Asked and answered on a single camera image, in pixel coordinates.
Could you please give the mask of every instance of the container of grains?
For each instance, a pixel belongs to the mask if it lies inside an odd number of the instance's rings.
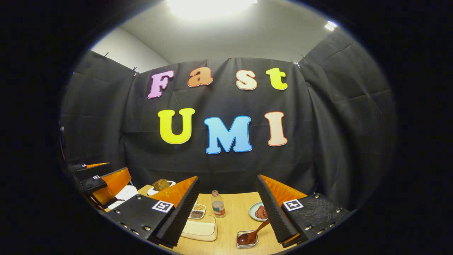
[[[201,219],[204,217],[205,212],[206,212],[206,206],[201,205],[201,204],[195,204],[195,205],[193,205],[189,218],[190,219]]]

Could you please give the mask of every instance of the bottle label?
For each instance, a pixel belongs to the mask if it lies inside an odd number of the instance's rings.
[[[221,207],[212,206],[212,210],[214,211],[215,215],[224,215],[225,214],[224,205],[222,205]]]

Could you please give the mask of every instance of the white wall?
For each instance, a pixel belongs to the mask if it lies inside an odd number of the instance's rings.
[[[91,50],[101,55],[108,52],[107,58],[130,69],[136,66],[135,70],[140,73],[169,65],[152,49],[121,28],[111,31]]]

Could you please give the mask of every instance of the yellow letter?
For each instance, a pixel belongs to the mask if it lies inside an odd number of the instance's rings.
[[[184,108],[179,110],[179,114],[183,116],[183,131],[180,135],[175,135],[171,131],[171,118],[174,115],[174,110],[160,111],[157,116],[160,118],[160,136],[162,139],[171,144],[185,143],[192,135],[192,114],[195,110],[192,108]]]
[[[280,72],[278,67],[274,67],[266,71],[266,74],[270,75],[270,84],[278,90],[285,90],[288,85],[282,83],[282,77],[286,77],[284,72]]]
[[[240,89],[253,90],[258,86],[258,83],[254,79],[255,73],[247,70],[239,70],[236,73],[236,85]]]
[[[264,117],[269,120],[270,140],[267,142],[269,146],[281,146],[288,142],[283,135],[282,112],[266,113]]]
[[[197,87],[199,85],[206,86],[211,84],[214,78],[211,77],[211,69],[209,67],[200,67],[189,74],[191,77],[187,81],[189,87]]]

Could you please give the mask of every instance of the ceiling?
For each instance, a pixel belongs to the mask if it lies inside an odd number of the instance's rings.
[[[177,15],[161,1],[121,28],[170,64],[229,56],[299,61],[330,33],[325,17],[285,0],[257,0],[233,15],[194,15]]]

